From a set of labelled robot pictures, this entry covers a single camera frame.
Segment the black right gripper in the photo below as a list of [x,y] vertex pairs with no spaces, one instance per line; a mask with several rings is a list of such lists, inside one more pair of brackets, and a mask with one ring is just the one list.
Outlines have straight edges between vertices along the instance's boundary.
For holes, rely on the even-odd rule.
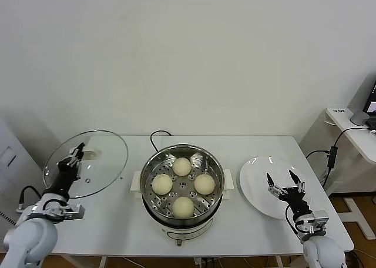
[[270,174],[267,172],[268,191],[273,196],[278,197],[279,200],[288,203],[293,213],[293,218],[299,218],[312,213],[308,203],[303,199],[306,195],[305,182],[302,182],[292,170],[289,170],[289,174],[295,186],[282,189],[274,183]]

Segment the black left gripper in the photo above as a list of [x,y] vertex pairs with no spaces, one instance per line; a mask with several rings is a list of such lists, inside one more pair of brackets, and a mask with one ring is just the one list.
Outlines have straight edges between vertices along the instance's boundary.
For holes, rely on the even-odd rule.
[[84,156],[85,143],[70,149],[69,156],[58,162],[58,174],[53,183],[45,189],[45,194],[53,193],[59,196],[69,196],[73,182],[79,178],[80,160]]

